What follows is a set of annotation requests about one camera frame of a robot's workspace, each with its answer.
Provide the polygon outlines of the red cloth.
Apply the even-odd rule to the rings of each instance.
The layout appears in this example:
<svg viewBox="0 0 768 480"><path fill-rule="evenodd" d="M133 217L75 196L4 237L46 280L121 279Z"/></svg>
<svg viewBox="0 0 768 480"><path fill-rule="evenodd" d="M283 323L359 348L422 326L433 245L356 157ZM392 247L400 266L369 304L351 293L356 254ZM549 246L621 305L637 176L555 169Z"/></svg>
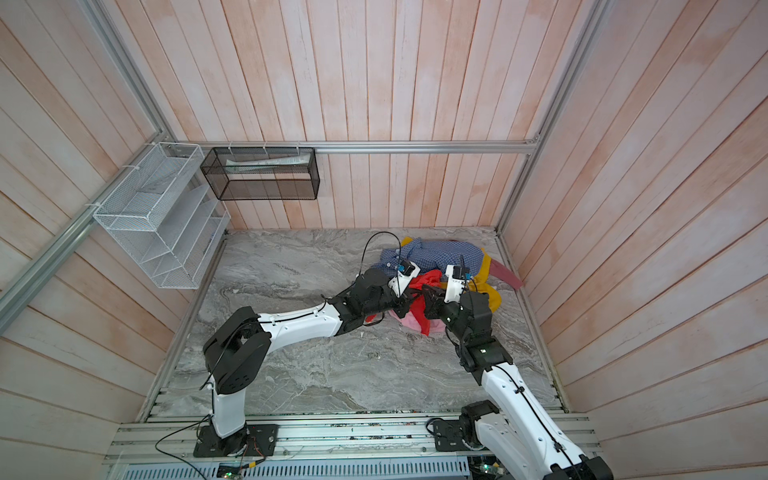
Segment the red cloth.
<svg viewBox="0 0 768 480"><path fill-rule="evenodd" d="M407 285L406 278L400 273L388 278L383 271L372 268L365 275L381 284L381 293L373 295L371 303L377 301L378 309L365 317L364 326L376 325L389 315L424 336L445 331L439 317L438 304L442 302L444 290L439 285L441 273L438 270L417 275Z"/></svg>

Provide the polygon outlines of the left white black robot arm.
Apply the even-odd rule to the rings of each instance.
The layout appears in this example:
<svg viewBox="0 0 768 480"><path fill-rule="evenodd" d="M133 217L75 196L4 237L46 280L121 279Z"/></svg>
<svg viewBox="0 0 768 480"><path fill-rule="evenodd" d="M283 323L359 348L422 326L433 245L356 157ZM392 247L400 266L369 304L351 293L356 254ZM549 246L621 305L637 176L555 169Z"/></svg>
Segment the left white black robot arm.
<svg viewBox="0 0 768 480"><path fill-rule="evenodd" d="M236 310L203 347L216 437L228 439L245 428L245 390L268 354L299 342L345 335L388 311L404 316L413 301L409 284L419 274L418 266L403 261L394 277L370 268L318 306L279 314L258 314L251 307Z"/></svg>

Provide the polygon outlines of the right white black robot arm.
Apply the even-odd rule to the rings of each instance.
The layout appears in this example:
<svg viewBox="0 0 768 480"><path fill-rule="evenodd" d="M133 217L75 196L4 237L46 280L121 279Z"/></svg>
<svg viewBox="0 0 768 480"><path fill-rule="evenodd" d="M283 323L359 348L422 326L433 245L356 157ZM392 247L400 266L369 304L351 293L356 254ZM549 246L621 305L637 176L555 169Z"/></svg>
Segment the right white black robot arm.
<svg viewBox="0 0 768 480"><path fill-rule="evenodd" d="M456 295L426 286L425 316L455 338L461 366L489 396L462 409L462 441L485 448L514 479L612 479L599 456L589 457L554 422L526 385L511 355L492 334L486 294Z"/></svg>

